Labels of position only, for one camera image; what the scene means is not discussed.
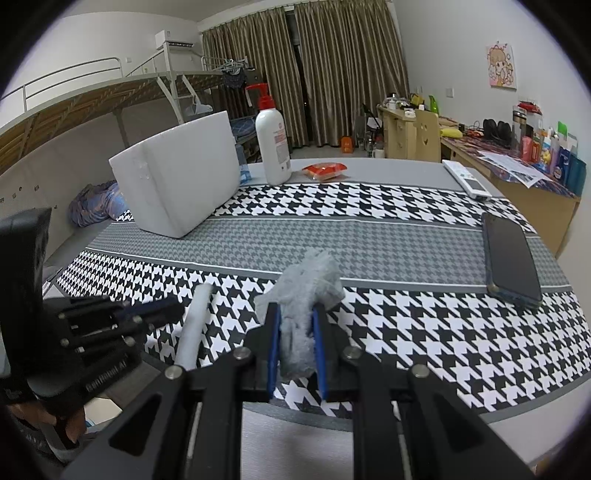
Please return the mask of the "left hand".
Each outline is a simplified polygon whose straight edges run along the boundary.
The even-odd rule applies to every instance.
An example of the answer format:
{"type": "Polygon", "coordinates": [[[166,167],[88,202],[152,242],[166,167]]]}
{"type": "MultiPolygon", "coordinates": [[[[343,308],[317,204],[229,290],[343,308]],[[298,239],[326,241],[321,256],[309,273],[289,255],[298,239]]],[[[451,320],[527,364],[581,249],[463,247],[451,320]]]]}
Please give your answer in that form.
{"type": "MultiPolygon", "coordinates": [[[[56,426],[58,423],[58,418],[51,415],[39,402],[8,405],[7,409],[16,418],[24,420],[34,427],[40,425],[56,426]]],[[[84,408],[78,409],[65,420],[64,431],[68,439],[73,443],[76,443],[87,431],[84,408]]]]}

